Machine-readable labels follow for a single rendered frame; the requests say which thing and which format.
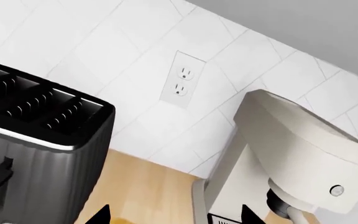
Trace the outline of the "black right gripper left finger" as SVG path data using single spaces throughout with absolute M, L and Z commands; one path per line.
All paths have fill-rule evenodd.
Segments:
M 110 224 L 111 213 L 109 205 L 105 205 L 94 216 L 92 216 L 85 224 Z

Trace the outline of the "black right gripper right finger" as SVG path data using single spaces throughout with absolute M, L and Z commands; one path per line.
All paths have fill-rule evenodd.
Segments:
M 242 205 L 242 224 L 265 224 L 247 205 Z

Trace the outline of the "black four-slot toaster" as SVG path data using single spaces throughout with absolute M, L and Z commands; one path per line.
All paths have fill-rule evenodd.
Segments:
M 0 224 L 74 224 L 115 115 L 95 96 L 0 65 Z

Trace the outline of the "white stand mixer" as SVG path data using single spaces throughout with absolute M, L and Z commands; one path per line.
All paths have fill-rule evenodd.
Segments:
M 210 213 L 218 195 L 234 186 L 238 203 L 247 190 L 239 170 L 245 152 L 255 156 L 267 176 L 266 205 L 293 224 L 318 208 L 338 214 L 358 203 L 358 139 L 308 109 L 258 89 L 245 94 L 235 116 L 236 128 L 207 179 L 193 182 L 194 224 L 213 224 Z

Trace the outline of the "white wall power outlet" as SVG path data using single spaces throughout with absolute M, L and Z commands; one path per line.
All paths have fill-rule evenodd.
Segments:
M 186 109 L 205 65 L 205 61 L 177 51 L 160 100 Z

